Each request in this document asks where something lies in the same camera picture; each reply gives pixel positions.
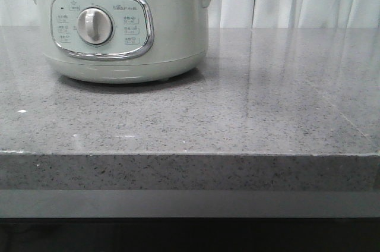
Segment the pale green electric cooking pot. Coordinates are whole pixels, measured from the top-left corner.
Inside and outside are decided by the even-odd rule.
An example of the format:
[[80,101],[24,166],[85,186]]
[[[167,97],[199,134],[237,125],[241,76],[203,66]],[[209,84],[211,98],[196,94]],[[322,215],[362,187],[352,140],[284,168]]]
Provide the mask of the pale green electric cooking pot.
[[164,80],[195,68],[207,53],[212,0],[33,1],[45,59],[76,80]]

